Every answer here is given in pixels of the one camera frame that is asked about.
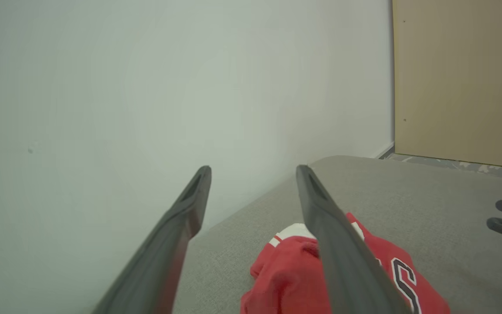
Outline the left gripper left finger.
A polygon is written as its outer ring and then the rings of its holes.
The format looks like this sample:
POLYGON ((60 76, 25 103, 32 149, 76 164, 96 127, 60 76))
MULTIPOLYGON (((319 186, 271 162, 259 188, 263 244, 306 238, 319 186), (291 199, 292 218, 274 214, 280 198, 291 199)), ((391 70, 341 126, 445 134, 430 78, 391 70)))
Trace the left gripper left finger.
POLYGON ((200 167, 94 309, 95 314, 170 314, 190 240, 203 226, 212 170, 200 167))

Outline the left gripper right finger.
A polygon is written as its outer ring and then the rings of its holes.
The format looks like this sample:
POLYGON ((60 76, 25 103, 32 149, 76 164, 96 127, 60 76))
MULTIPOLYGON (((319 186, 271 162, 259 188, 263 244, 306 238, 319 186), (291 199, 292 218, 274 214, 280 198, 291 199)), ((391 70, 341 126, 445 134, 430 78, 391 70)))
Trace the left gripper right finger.
POLYGON ((299 165, 295 176, 305 226, 319 243, 332 312, 410 314, 410 306, 313 169, 299 165))

